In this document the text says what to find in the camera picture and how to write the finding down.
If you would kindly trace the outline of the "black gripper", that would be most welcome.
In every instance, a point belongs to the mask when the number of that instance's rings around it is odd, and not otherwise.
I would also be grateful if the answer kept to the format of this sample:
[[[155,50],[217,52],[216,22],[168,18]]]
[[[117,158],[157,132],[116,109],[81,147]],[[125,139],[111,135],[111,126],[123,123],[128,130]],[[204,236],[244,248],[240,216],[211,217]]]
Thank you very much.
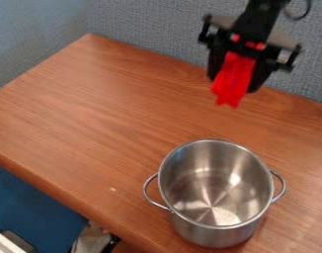
[[[209,49],[207,76],[213,80],[219,73],[228,47],[221,43],[231,34],[239,34],[243,41],[262,42],[266,48],[260,52],[247,49],[246,56],[254,57],[255,64],[248,93],[255,93],[266,83],[271,73],[282,69],[291,71],[302,46],[275,26],[280,9],[246,9],[239,17],[203,17],[203,27],[197,41]]]

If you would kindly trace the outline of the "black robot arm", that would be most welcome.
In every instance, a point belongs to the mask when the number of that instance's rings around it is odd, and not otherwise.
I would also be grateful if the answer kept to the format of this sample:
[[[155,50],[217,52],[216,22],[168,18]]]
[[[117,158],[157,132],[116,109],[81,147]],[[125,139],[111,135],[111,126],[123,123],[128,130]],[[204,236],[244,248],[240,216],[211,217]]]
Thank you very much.
[[[299,20],[284,10],[288,2],[290,0],[250,0],[243,13],[236,17],[203,17],[197,41],[209,50],[207,76],[211,80],[221,73],[228,53],[254,61],[248,93],[260,89],[275,71],[292,70],[302,45],[275,27],[279,14],[290,20]]]

